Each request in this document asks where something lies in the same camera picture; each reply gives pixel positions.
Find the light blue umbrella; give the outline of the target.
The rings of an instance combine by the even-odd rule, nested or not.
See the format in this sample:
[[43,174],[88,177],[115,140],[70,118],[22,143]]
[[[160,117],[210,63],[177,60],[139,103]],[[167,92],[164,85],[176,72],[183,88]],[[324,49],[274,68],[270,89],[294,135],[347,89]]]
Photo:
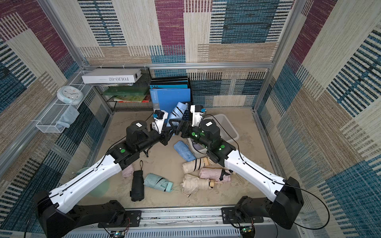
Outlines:
[[181,120],[184,116],[185,111],[188,109],[188,102],[182,103],[178,102],[175,108],[172,110],[172,112],[169,114],[167,126],[170,126],[169,121],[172,119],[179,119]]

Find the mint green umbrella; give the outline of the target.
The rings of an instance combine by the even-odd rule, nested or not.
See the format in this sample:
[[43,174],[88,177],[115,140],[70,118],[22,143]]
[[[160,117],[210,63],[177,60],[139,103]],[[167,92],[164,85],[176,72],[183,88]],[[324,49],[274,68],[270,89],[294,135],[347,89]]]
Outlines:
[[173,190],[173,183],[171,181],[152,173],[149,173],[145,177],[144,185],[163,192],[171,192]]

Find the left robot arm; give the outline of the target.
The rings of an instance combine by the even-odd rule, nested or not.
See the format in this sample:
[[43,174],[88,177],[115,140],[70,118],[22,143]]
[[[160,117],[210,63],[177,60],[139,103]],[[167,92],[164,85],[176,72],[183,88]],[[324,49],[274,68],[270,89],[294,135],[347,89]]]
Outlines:
[[48,238],[62,238],[75,228],[95,223],[122,227],[126,212],[120,202],[111,200],[98,205],[78,205],[86,195],[108,178],[118,174],[151,146],[167,145],[173,126],[160,132],[147,130],[145,121],[137,120],[126,129],[126,137],[114,143],[94,165],[69,182],[51,191],[40,191],[33,197],[36,217]]

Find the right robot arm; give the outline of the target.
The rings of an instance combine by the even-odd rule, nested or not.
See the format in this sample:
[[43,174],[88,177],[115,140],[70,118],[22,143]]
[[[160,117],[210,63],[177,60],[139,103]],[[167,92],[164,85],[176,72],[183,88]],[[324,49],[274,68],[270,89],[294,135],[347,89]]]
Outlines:
[[280,227],[288,230],[292,228],[304,205],[297,180],[292,177],[284,179],[272,174],[245,157],[238,147],[222,139],[215,120],[204,119],[197,127],[184,120],[170,119],[169,123],[176,135],[190,138],[203,145],[214,163],[236,172],[266,196],[265,200],[257,205],[244,202],[241,206],[244,216],[258,211],[261,216],[270,217]]

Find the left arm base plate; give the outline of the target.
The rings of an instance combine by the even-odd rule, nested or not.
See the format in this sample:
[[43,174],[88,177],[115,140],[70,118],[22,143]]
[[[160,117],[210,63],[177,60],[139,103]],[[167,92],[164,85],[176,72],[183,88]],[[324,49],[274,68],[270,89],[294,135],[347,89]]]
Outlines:
[[141,210],[121,210],[108,222],[98,224],[98,228],[127,228],[140,225]]

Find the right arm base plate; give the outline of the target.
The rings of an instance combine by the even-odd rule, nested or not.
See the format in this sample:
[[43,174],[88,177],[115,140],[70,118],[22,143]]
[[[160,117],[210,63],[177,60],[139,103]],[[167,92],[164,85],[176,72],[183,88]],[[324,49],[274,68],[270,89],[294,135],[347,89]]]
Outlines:
[[264,218],[261,216],[249,217],[242,212],[238,212],[234,207],[221,208],[222,221],[224,224],[242,224],[242,223],[263,223]]

